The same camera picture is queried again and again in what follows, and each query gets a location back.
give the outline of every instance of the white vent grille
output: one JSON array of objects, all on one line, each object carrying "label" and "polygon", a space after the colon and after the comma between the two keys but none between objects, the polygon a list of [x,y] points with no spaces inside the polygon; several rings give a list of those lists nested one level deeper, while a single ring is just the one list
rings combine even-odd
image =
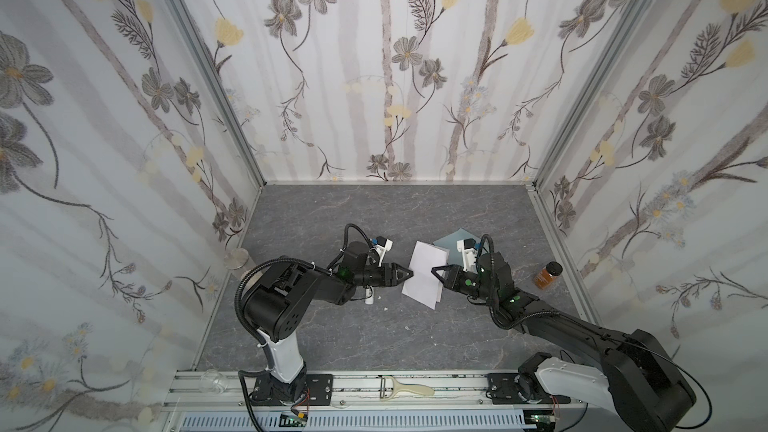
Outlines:
[{"label": "white vent grille", "polygon": [[[305,427],[280,427],[281,412],[256,413],[259,425],[269,432],[420,432],[434,430],[535,429],[525,424],[522,410],[318,410],[310,412]],[[246,412],[187,412],[180,432],[251,432],[254,426]]]}]

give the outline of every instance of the white paper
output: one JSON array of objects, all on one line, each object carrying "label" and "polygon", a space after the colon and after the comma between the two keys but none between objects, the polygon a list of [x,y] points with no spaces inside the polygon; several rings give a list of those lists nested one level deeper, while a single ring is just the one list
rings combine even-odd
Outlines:
[{"label": "white paper", "polygon": [[432,268],[446,264],[448,264],[447,250],[425,242],[417,242],[408,265],[408,268],[413,271],[413,277],[402,285],[402,292],[435,310],[442,284],[432,275]]}]

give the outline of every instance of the floral wallpaper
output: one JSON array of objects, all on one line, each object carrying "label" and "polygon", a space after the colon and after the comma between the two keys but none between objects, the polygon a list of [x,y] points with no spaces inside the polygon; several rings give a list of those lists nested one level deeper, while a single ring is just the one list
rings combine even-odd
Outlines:
[{"label": "floral wallpaper", "polygon": [[185,0],[268,180],[532,181],[629,0]]},{"label": "floral wallpaper", "polygon": [[256,190],[163,0],[0,24],[3,426],[159,430]]},{"label": "floral wallpaper", "polygon": [[767,82],[768,0],[656,0],[539,188],[607,326],[707,388],[703,430],[766,419]]}]

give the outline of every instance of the metal lid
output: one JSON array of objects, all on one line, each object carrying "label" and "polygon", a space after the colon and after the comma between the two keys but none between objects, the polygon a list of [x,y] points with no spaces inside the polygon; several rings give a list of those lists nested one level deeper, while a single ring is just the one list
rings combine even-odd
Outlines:
[{"label": "metal lid", "polygon": [[555,277],[563,273],[563,266],[556,262],[550,262],[549,264],[547,264],[546,269],[550,275],[553,275]]}]

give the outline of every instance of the orange bottle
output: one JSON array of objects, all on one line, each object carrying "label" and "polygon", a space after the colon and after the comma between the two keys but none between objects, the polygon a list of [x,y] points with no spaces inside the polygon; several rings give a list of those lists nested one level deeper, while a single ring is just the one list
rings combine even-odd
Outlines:
[{"label": "orange bottle", "polygon": [[549,264],[546,264],[544,268],[540,271],[540,273],[536,274],[536,277],[534,277],[533,282],[536,284],[536,287],[540,288],[541,290],[546,289],[549,287],[554,280],[563,273],[563,266],[556,263],[556,262],[550,262]]}]

